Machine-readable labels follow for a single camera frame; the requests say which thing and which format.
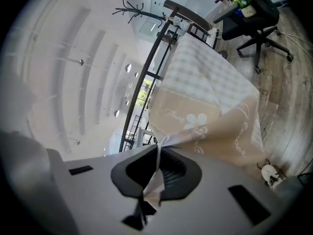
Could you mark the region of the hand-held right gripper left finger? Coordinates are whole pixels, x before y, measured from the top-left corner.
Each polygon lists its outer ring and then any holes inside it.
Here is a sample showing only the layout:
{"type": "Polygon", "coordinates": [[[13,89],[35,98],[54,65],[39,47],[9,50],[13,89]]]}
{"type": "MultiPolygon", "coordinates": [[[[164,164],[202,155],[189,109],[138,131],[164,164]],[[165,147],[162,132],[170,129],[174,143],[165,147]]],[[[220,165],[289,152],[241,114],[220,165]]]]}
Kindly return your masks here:
{"type": "Polygon", "coordinates": [[[157,169],[157,145],[146,145],[134,152],[111,170],[113,184],[126,197],[142,197],[157,169]]]}

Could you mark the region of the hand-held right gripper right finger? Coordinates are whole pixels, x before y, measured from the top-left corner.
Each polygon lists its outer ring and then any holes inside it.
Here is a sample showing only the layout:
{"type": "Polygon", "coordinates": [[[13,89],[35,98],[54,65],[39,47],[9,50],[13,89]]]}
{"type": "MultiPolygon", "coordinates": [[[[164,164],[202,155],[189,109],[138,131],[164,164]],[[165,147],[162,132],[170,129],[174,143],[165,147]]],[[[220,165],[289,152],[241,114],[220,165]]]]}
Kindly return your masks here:
{"type": "Polygon", "coordinates": [[[161,201],[186,198],[202,178],[202,170],[195,161],[171,148],[161,149],[159,169],[164,181],[164,190],[160,193],[161,201]]]}

